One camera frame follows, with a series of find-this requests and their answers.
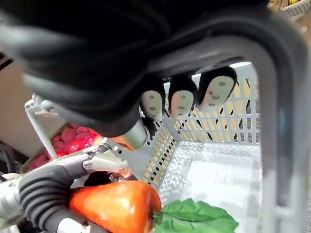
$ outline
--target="mesh basket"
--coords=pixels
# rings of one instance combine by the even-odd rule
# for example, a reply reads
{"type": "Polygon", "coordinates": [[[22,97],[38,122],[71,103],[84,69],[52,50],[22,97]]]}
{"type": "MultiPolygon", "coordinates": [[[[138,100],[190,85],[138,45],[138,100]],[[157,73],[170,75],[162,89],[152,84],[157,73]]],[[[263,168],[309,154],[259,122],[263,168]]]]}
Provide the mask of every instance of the mesh basket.
{"type": "Polygon", "coordinates": [[[225,208],[240,223],[236,233],[246,233],[254,231],[260,217],[259,94],[253,66],[233,68],[238,84],[219,109],[201,113],[195,108],[186,119],[175,120],[166,100],[156,135],[143,148],[130,152],[110,144],[158,190],[163,204],[203,200],[225,208]]]}

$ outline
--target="beige wall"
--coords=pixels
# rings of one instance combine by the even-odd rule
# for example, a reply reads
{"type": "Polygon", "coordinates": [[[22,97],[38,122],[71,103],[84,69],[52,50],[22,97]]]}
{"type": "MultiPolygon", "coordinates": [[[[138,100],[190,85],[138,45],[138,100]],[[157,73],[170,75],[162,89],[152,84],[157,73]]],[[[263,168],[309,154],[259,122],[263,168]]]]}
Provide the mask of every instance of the beige wall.
{"type": "MultiPolygon", "coordinates": [[[[15,63],[0,71],[0,140],[29,157],[42,148],[24,111],[24,103],[31,95],[23,85],[21,72],[15,63]]],[[[62,119],[44,117],[40,121],[48,136],[65,123],[62,119]]]]}

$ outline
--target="basket bottom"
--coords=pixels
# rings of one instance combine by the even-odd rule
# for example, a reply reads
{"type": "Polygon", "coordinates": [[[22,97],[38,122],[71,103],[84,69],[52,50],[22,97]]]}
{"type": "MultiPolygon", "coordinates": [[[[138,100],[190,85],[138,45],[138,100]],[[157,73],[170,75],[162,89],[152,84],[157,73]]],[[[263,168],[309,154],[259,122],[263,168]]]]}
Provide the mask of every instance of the basket bottom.
{"type": "Polygon", "coordinates": [[[255,232],[260,217],[259,145],[180,142],[159,188],[163,204],[193,198],[226,209],[236,233],[255,232]]]}

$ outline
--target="toy bell pepper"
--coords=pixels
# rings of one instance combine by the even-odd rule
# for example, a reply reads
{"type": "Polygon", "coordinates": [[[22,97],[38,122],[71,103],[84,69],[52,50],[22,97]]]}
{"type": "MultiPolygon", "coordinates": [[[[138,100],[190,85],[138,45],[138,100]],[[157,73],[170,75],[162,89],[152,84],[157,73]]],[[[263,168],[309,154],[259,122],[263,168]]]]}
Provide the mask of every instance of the toy bell pepper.
{"type": "Polygon", "coordinates": [[[113,233],[148,233],[153,211],[161,210],[156,190],[139,181],[85,187],[70,200],[74,210],[113,233]]]}

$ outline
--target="gray handle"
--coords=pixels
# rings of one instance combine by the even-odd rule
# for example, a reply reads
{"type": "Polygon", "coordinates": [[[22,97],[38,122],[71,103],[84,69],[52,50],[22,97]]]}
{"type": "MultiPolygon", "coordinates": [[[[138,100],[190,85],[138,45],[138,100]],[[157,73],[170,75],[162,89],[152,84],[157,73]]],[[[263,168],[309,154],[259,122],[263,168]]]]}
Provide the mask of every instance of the gray handle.
{"type": "Polygon", "coordinates": [[[196,30],[213,37],[152,61],[150,72],[173,75],[237,57],[253,63],[261,108],[262,232],[304,233],[311,76],[302,37],[265,6],[218,12],[196,30]]]}

